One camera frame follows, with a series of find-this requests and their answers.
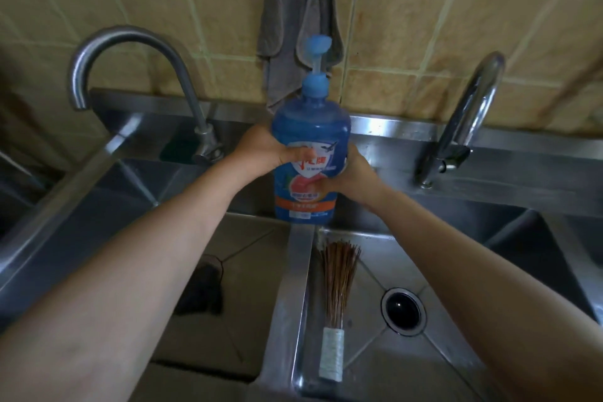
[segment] forearm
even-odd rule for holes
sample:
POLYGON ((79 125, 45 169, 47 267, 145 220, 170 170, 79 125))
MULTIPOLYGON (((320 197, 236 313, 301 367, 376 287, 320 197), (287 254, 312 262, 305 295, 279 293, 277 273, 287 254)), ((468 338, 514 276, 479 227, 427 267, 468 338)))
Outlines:
POLYGON ((599 326, 568 301, 400 192, 369 205, 478 355, 515 395, 598 394, 599 326))
POLYGON ((120 232, 0 340, 11 401, 126 400, 230 200, 230 160, 120 232))

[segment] orange label stripe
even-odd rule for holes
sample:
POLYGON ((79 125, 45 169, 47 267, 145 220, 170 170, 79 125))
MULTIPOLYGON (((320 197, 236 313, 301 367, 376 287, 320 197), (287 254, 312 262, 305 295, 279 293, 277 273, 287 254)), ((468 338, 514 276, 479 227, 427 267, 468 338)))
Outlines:
POLYGON ((311 202, 304 204, 302 202, 293 202, 291 200, 276 197, 276 206, 284 208, 285 210, 315 213, 317 211, 329 211, 335 208, 335 201, 327 200, 326 202, 311 202))

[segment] left hand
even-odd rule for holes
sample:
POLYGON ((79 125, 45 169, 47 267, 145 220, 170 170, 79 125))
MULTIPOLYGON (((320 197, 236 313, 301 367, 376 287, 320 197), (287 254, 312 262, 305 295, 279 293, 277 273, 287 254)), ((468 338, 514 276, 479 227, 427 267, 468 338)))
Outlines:
POLYGON ((272 136, 267 126, 256 124, 245 132, 231 156, 240 160, 242 168, 256 178, 283 164, 309 161, 317 155, 313 148, 286 147, 272 136))

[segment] faucet spout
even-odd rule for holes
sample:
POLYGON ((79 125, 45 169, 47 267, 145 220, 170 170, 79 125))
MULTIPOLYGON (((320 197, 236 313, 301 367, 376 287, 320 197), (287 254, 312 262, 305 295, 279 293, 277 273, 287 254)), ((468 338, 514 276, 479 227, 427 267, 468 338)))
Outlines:
POLYGON ((201 140, 201 146, 195 157, 200 156, 210 162, 221 159, 223 157, 221 145, 216 138, 213 126, 207 122, 199 105, 185 62, 166 40, 147 29, 133 25, 116 25, 101 29, 83 41, 73 54, 69 68, 68 89, 72 107, 78 111, 90 108, 88 78, 94 62, 104 50, 125 42, 143 43, 155 48, 167 58, 176 71, 176 76, 197 124, 196 133, 201 140))
POLYGON ((479 63, 440 140, 419 163, 415 180, 421 188, 431 188, 436 173, 457 169, 472 153, 504 72, 502 53, 490 53, 479 63))

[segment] sink drain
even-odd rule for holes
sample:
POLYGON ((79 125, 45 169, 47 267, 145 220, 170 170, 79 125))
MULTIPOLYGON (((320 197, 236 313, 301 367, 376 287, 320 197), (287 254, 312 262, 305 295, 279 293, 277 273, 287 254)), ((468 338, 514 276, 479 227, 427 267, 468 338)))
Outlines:
POLYGON ((394 288, 381 299, 381 314, 387 325, 400 335, 412 337, 425 329, 425 307, 415 294, 407 289, 394 288))

